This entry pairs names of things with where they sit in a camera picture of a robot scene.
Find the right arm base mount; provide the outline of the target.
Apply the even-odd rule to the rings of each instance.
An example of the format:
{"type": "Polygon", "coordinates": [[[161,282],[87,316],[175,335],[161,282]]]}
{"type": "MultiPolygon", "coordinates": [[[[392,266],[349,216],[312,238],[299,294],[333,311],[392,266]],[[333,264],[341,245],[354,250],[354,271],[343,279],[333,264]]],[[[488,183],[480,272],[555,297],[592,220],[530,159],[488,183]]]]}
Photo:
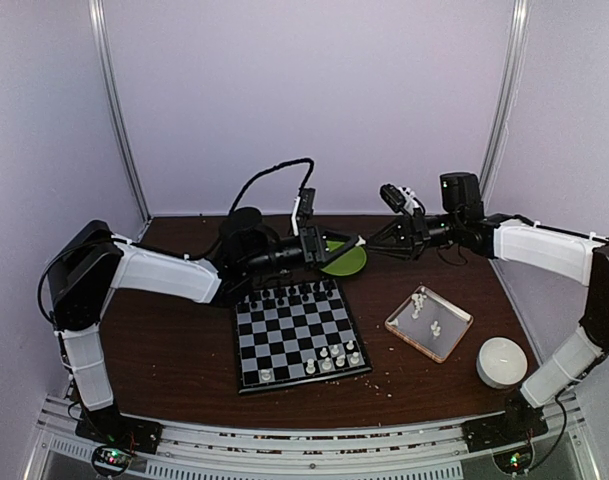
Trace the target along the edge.
{"type": "Polygon", "coordinates": [[[490,452],[495,466],[504,474],[525,474],[535,464],[533,440],[548,433],[538,419],[525,430],[511,430],[503,414],[468,420],[461,426],[468,451],[490,452]]]}

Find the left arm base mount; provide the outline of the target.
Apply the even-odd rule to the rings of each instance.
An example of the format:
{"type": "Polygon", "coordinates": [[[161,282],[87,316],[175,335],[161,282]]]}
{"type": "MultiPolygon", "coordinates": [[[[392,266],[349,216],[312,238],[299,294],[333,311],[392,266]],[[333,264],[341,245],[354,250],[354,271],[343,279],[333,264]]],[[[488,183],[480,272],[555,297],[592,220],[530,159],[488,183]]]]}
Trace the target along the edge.
{"type": "Polygon", "coordinates": [[[158,422],[126,417],[123,433],[103,434],[89,419],[80,418],[75,434],[98,443],[90,464],[98,475],[113,478],[124,474],[141,454],[155,454],[162,430],[158,422]]]}

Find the black white chessboard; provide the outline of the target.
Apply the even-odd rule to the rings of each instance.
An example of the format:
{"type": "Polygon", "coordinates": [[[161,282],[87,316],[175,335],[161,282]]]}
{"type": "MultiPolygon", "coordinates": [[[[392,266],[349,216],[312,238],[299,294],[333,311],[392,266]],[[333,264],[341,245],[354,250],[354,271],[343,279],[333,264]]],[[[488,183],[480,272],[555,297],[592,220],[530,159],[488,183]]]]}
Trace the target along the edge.
{"type": "Polygon", "coordinates": [[[264,287],[247,295],[234,310],[235,359],[240,395],[286,389],[297,385],[336,381],[369,373],[372,363],[341,286],[333,278],[264,287]],[[346,350],[353,340],[355,349],[346,350]],[[340,352],[332,355],[330,347],[340,352]],[[333,368],[323,371],[320,350],[327,348],[333,368]],[[349,357],[358,352],[360,362],[349,357]],[[346,357],[338,368],[335,358],[346,357]],[[305,372],[309,358],[316,372],[305,372]],[[270,369],[273,379],[263,382],[260,371],[270,369]]]}

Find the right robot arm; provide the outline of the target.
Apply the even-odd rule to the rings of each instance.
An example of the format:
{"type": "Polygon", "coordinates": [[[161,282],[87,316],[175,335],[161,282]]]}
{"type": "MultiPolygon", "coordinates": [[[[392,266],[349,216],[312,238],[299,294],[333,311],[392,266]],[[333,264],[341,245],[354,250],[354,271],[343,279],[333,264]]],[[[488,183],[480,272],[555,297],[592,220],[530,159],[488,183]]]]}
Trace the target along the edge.
{"type": "Polygon", "coordinates": [[[521,383],[515,405],[497,419],[497,433],[514,442],[534,426],[533,410],[609,356],[609,236],[548,226],[520,214],[489,214],[474,173],[445,173],[439,184],[438,214],[428,213],[412,189],[382,185],[380,197],[395,218],[368,238],[368,249],[415,260],[428,250],[461,247],[511,269],[533,272],[538,279],[556,278],[582,296],[565,309],[578,313],[576,326],[521,383]]]}

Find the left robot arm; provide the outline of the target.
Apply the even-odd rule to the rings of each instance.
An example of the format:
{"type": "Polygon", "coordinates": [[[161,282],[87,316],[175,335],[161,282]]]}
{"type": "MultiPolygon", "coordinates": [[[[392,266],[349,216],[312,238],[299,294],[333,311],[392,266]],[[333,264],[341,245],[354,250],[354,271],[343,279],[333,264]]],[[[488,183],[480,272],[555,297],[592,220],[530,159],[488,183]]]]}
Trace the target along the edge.
{"type": "Polygon", "coordinates": [[[100,325],[122,413],[211,425],[335,428],[367,423],[364,378],[239,395],[229,311],[151,292],[115,292],[100,325]]]}

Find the white chess piece tall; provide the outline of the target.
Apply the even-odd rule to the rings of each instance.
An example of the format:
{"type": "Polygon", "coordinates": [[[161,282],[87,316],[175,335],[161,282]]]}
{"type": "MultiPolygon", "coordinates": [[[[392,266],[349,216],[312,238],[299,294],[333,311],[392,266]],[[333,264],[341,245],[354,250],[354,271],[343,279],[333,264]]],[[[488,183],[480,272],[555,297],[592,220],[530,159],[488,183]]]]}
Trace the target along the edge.
{"type": "Polygon", "coordinates": [[[309,375],[312,375],[316,372],[316,360],[314,358],[309,358],[306,362],[305,372],[309,375]]]}

